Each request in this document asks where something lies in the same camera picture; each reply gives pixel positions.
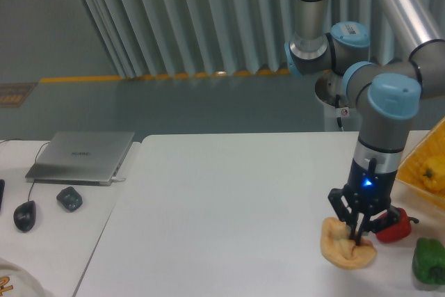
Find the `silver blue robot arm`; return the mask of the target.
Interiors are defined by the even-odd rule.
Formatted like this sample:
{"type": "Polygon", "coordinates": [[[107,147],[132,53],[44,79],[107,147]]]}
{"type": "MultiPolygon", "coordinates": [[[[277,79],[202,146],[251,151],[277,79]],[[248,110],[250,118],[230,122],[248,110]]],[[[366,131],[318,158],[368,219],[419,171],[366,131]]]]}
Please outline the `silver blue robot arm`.
{"type": "Polygon", "coordinates": [[[377,65],[366,59],[370,36],[361,24],[341,22],[324,33],[328,0],[296,1],[296,32],[284,47],[291,73],[331,70],[362,118],[348,181],[328,196],[360,243],[363,233],[400,219],[390,194],[420,100],[444,94],[444,34],[421,0],[379,0],[408,59],[377,65]]]}

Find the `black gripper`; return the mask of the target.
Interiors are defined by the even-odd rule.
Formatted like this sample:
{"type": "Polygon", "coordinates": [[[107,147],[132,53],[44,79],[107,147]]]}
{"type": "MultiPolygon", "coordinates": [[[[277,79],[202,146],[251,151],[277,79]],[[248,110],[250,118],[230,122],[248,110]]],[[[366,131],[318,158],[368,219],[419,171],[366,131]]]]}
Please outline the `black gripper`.
{"type": "Polygon", "coordinates": [[[356,245],[361,244],[361,234],[381,232],[400,220],[400,210],[391,205],[391,190],[396,178],[396,171],[388,173],[370,173],[352,160],[350,173],[345,186],[333,188],[328,200],[337,218],[350,228],[349,239],[356,245]],[[371,220],[371,216],[387,212],[371,220]],[[359,212],[366,214],[356,231],[359,212]]]}

